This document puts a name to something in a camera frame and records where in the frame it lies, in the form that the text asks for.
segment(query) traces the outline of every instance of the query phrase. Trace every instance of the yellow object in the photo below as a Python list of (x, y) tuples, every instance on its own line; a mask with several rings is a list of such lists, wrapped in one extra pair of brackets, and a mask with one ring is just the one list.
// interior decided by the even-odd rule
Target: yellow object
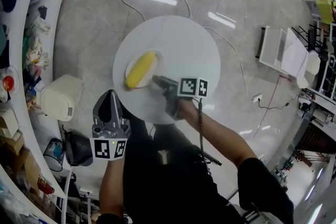
[(142, 80), (143, 76), (151, 68), (154, 59), (155, 52), (153, 51), (148, 51), (143, 56), (141, 56), (136, 64), (132, 67), (131, 72), (125, 80), (125, 84), (129, 88), (135, 88)]
[(331, 24), (334, 21), (331, 11), (331, 0), (316, 0), (316, 4), (319, 8), (322, 22), (325, 24)]

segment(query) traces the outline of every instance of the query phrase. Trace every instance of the white plate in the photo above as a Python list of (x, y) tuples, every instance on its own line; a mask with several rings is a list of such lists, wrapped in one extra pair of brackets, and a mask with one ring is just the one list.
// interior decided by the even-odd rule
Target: white plate
[(135, 88), (146, 87), (151, 82), (153, 75), (155, 75), (157, 73), (160, 73), (160, 70), (163, 67), (163, 55), (158, 50), (149, 49), (149, 50), (141, 53), (140, 55), (137, 55), (137, 56), (133, 57), (133, 59), (130, 61), (130, 63), (126, 67), (125, 79), (129, 75), (133, 66), (136, 64), (136, 62), (139, 60), (139, 58), (142, 57), (148, 51), (155, 52), (155, 59), (154, 59), (152, 65), (151, 65), (151, 67), (147, 71), (147, 73), (143, 76), (143, 78), (141, 79), (141, 81), (139, 82), (139, 84)]

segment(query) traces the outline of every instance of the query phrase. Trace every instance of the gray tile floor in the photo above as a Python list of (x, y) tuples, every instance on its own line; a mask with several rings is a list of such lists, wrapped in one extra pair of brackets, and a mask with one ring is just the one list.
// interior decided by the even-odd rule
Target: gray tile floor
[[(152, 0), (126, 1), (138, 8), (146, 19), (162, 15), (188, 16), (183, 0), (176, 0), (176, 5)], [(192, 20), (216, 29), (236, 46), (245, 68), (250, 97), (262, 93), (261, 105), (283, 106), (298, 94), (295, 83), (279, 78), (278, 72), (261, 65), (255, 54), (261, 27), (307, 26), (310, 12), (302, 0), (188, 2)], [(216, 13), (229, 19), (214, 20)], [(142, 22), (141, 15), (121, 0), (63, 0), (55, 40), (54, 77), (69, 73), (84, 80), (78, 109), (73, 120), (65, 123), (66, 127), (91, 135), (92, 108), (106, 90), (113, 88), (112, 65), (118, 47), (123, 38)], [(229, 44), (211, 34), (222, 60), (221, 78), (214, 96), (207, 100), (210, 105), (204, 112), (239, 133), (267, 162), (295, 118), (297, 102), (291, 102), (283, 110), (268, 111), (248, 102), (237, 56)], [(177, 126), (193, 143), (199, 144), (198, 135), (185, 122), (178, 122)], [(237, 187), (236, 168), (207, 142), (205, 151), (223, 163), (221, 167), (211, 169), (219, 192), (227, 197)], [(94, 162), (89, 167), (76, 167), (78, 185), (98, 191), (105, 165), (104, 162)]]

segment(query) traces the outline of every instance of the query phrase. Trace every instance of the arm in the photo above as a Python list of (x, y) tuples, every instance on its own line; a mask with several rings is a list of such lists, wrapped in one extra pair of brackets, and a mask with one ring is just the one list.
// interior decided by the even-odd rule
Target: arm
[(99, 190), (101, 214), (123, 218), (123, 171), (125, 159), (108, 162)]
[[(192, 101), (179, 99), (179, 114), (199, 131), (198, 109)], [(203, 114), (203, 136), (237, 168), (248, 158), (257, 158), (245, 140), (236, 132)]]

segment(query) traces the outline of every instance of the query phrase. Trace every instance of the red object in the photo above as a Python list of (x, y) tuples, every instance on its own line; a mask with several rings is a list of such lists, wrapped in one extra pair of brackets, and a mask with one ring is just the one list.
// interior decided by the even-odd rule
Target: red object
[(37, 186), (38, 186), (38, 189), (42, 190), (45, 194), (53, 194), (55, 191), (53, 187), (51, 187), (48, 183), (46, 183), (41, 178), (38, 179)]
[(3, 81), (5, 91), (9, 92), (14, 87), (14, 79), (11, 76), (6, 76)]

